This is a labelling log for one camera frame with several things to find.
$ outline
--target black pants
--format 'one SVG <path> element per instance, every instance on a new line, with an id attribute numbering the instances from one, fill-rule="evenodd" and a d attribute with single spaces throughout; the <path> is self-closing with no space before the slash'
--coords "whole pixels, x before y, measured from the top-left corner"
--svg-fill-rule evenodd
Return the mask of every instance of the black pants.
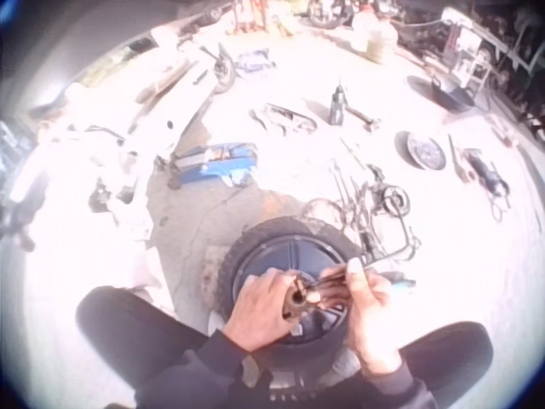
<path id="1" fill-rule="evenodd" d="M 129 291 L 112 287 L 92 290 L 78 307 L 77 322 L 107 364 L 135 389 L 179 361 L 184 351 L 199 349 L 208 339 Z M 414 341 L 402 348 L 401 354 L 413 376 L 426 383 L 440 408 L 446 408 L 483 377 L 493 352 L 481 324 L 460 322 Z M 244 388 L 238 383 L 233 399 L 238 400 Z M 324 407 L 349 409 L 361 389 L 361 379 L 349 378 L 326 389 L 317 401 Z M 317 401 L 295 407 L 315 408 Z"/>

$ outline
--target knee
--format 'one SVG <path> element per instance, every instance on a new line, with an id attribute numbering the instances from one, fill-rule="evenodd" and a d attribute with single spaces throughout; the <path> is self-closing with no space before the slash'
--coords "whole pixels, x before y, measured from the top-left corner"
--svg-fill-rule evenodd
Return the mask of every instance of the knee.
<path id="1" fill-rule="evenodd" d="M 83 332 L 115 310 L 113 304 L 120 291 L 110 286 L 96 287 L 83 298 L 76 309 L 76 322 Z"/>
<path id="2" fill-rule="evenodd" d="M 459 325 L 461 342 L 468 353 L 468 359 L 485 372 L 494 358 L 492 341 L 485 326 L 478 322 L 461 322 Z"/>

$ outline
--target oil bottle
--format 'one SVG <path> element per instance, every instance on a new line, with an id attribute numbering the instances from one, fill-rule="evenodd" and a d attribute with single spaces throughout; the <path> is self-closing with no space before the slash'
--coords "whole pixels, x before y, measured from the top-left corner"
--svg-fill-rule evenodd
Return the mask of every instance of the oil bottle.
<path id="1" fill-rule="evenodd" d="M 332 126 L 341 126 L 344 121 L 344 108 L 347 104 L 347 97 L 341 82 L 337 85 L 335 92 L 331 96 L 331 108 L 329 123 Z"/>

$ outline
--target black tire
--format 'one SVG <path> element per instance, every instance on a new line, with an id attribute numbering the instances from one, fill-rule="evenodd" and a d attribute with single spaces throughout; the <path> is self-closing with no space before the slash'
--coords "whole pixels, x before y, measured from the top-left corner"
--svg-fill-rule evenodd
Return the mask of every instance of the black tire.
<path id="1" fill-rule="evenodd" d="M 347 262 L 350 258 L 359 256 L 361 249 L 355 245 L 340 230 L 337 230 L 330 224 L 318 219 L 311 219 L 299 216 L 278 217 L 251 228 L 235 242 L 231 250 L 226 254 L 218 273 L 218 283 L 216 289 L 216 301 L 220 313 L 225 320 L 231 316 L 234 307 L 232 299 L 232 286 L 234 284 L 234 274 L 242 261 L 252 250 L 259 245 L 271 239 L 283 237 L 286 235 L 300 234 L 301 236 L 310 236 L 315 239 L 323 240 L 328 243 L 343 259 Z M 324 350 L 340 348 L 345 336 L 347 335 L 348 320 L 339 326 L 335 331 L 328 332 L 320 339 L 310 344 L 303 345 L 283 345 L 274 344 L 261 349 L 255 357 L 259 360 L 260 355 L 281 356 L 282 360 L 293 361 L 297 359 L 311 359 Z"/>
<path id="2" fill-rule="evenodd" d="M 340 18 L 340 19 L 334 19 L 331 21 L 323 22 L 314 15 L 312 11 L 312 6 L 315 3 L 319 3 L 319 1 L 320 0 L 311 0 L 310 2 L 308 2 L 307 13 L 308 13 L 308 19 L 310 20 L 311 24 L 317 28 L 322 28 L 324 30 L 333 30 L 334 28 L 341 26 L 344 23 L 345 19 Z"/>
<path id="3" fill-rule="evenodd" d="M 221 20 L 222 16 L 223 10 L 221 8 L 211 9 L 199 17 L 197 23 L 199 26 L 211 26 Z"/>
<path id="4" fill-rule="evenodd" d="M 217 61 L 214 66 L 214 74 L 218 78 L 218 84 L 214 89 L 215 94 L 223 94 L 232 88 L 237 79 L 235 63 L 227 53 L 220 52 L 221 62 Z"/>

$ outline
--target white container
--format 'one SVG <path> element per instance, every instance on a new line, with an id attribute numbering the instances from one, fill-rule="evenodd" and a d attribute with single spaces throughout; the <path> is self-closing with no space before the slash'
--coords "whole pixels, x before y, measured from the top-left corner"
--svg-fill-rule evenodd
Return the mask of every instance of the white container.
<path id="1" fill-rule="evenodd" d="M 369 35 L 365 56 L 377 64 L 388 64 L 395 58 L 398 32 L 388 21 L 379 21 Z"/>
<path id="2" fill-rule="evenodd" d="M 353 38 L 351 42 L 354 51 L 358 51 L 359 53 L 367 51 L 370 33 L 375 29 L 377 23 L 378 19 L 375 17 L 373 9 L 365 9 L 354 16 L 352 21 Z"/>

